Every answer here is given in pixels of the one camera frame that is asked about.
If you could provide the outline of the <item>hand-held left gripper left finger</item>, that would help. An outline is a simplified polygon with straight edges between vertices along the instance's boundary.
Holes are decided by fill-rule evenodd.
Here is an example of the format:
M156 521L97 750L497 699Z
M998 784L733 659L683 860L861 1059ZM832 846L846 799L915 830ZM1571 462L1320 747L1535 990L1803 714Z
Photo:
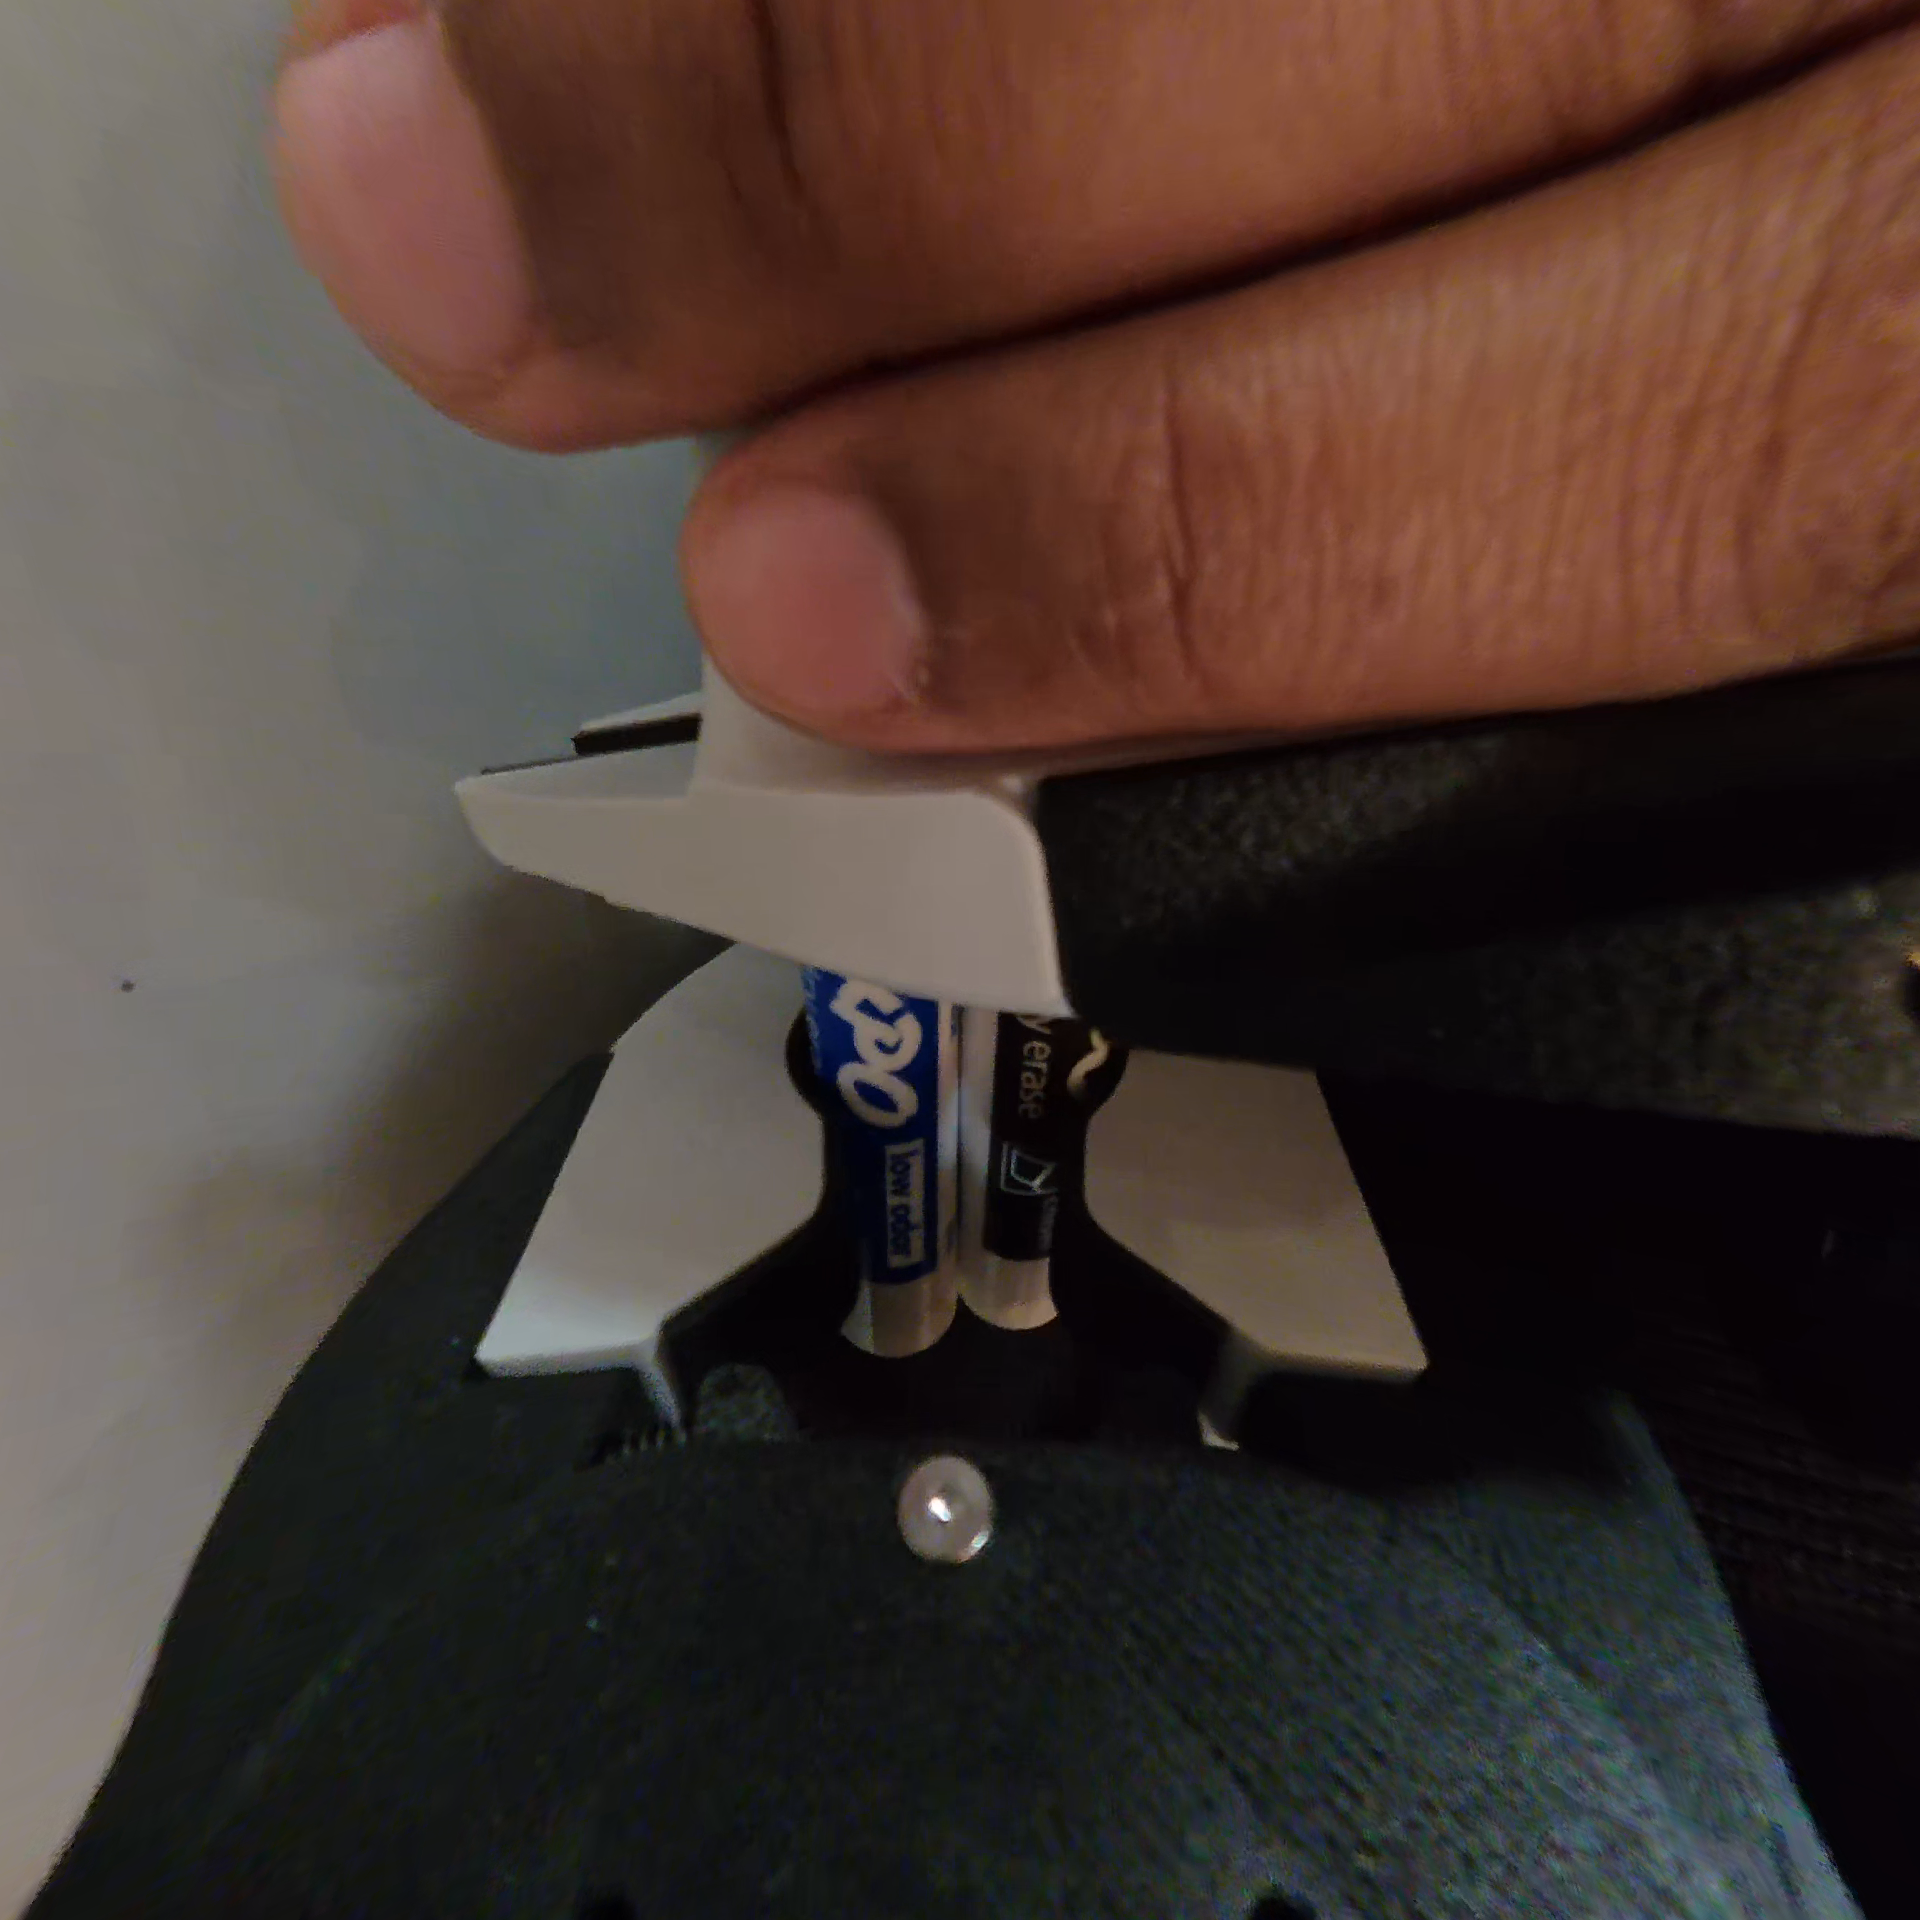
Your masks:
M613 1048L475 1346L492 1379L635 1374L687 1422L693 1342L816 1217L825 1130L787 1063L800 969L728 947Z

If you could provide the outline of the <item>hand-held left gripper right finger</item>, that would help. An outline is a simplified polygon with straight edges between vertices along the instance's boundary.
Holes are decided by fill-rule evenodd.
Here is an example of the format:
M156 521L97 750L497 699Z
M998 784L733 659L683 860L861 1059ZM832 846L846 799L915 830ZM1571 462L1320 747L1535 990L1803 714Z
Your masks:
M1135 1049L1092 1114L1063 1219L1063 1316L1169 1377L1232 1450L1269 1386L1406 1387L1428 1367L1310 1073Z

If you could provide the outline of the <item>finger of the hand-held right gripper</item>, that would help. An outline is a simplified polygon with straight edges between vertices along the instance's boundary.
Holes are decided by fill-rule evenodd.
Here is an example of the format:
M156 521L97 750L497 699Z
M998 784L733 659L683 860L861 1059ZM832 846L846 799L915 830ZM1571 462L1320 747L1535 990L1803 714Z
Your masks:
M837 747L749 706L705 656L699 667L689 747L457 782L475 844L512 873L801 967L996 1014L1069 1014L1036 801L1072 754Z
M571 737L575 760L697 745L704 731L704 695L686 694L661 705L596 715Z

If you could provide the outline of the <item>blue dry erase marker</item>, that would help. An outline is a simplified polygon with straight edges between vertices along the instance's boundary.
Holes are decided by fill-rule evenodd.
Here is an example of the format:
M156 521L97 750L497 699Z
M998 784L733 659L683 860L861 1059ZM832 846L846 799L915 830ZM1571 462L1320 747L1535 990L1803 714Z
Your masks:
M955 1314L960 1015L819 967L800 986L854 1252L846 1335L868 1356L911 1359Z

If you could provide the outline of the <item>black dry erase marker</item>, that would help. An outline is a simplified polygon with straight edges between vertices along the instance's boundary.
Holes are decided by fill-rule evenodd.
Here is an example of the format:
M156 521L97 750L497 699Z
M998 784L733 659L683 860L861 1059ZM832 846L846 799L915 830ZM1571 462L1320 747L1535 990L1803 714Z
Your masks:
M960 1042L960 1298L992 1328L1039 1331L1059 1313L1052 1260L1086 1191L1088 1130L1129 1051L1079 1017L979 1009Z

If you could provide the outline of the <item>person's right hand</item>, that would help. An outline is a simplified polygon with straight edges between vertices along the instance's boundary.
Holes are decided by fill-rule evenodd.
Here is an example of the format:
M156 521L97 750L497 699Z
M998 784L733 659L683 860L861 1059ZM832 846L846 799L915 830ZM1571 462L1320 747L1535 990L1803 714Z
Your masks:
M687 610L814 737L1915 646L1915 6L302 6L271 145L444 416L723 441Z

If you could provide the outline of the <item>person's black clothing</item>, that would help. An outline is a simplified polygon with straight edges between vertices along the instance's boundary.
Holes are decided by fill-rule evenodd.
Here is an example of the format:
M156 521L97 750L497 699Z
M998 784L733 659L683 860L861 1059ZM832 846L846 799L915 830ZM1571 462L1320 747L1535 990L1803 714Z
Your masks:
M1915 1142L1327 1104L1432 1372L1638 1406L1843 1874L1915 1903Z

